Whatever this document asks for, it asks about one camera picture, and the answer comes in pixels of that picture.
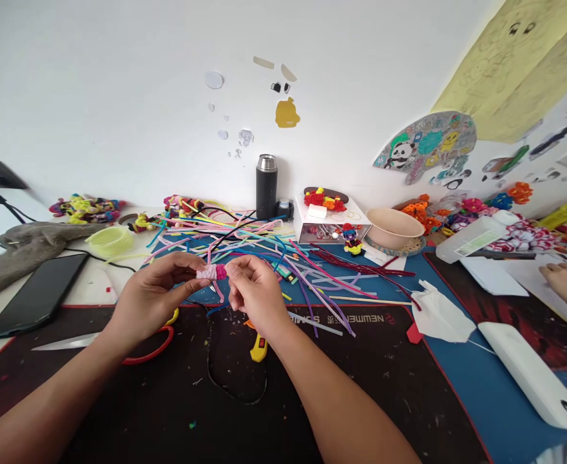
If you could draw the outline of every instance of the wooden coaster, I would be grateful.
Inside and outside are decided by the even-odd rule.
[[[413,238],[408,244],[406,244],[403,248],[399,250],[391,250],[389,248],[384,248],[383,246],[378,245],[377,243],[373,242],[371,238],[367,235],[364,237],[365,241],[369,246],[372,248],[376,248],[377,250],[382,251],[386,255],[390,256],[414,256],[418,255],[423,248],[425,248],[426,242],[425,237],[417,237]]]

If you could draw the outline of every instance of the white power bank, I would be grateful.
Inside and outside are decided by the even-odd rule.
[[[481,322],[479,330],[541,418],[567,429],[567,388],[515,327]]]

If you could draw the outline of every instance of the stainless steel lid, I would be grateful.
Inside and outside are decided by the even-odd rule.
[[[258,169],[264,172],[275,172],[277,161],[273,155],[260,155],[258,158]]]

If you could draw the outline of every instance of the panda sticker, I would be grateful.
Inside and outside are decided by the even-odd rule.
[[[401,169],[414,152],[414,143],[398,143],[385,164],[385,169]]]

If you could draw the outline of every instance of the white box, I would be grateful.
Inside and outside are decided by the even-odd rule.
[[[342,225],[349,223],[354,227],[358,227],[357,239],[361,240],[369,228],[371,227],[371,222],[363,214],[361,208],[354,202],[353,199],[349,199],[348,203],[345,205],[346,211],[342,213],[335,213],[333,211],[327,212],[327,217],[324,219],[315,218],[308,216],[307,212],[309,208],[305,205],[305,197],[303,195],[297,195],[294,197],[294,234],[296,235],[296,241],[299,244],[306,245],[308,243],[314,242],[317,244],[344,244],[345,240],[343,235],[340,233],[338,238],[333,238],[330,235],[324,233],[326,228],[329,231],[333,229],[338,229],[341,231]],[[318,238],[316,233],[310,231],[315,227],[320,232],[325,235],[324,238]]]

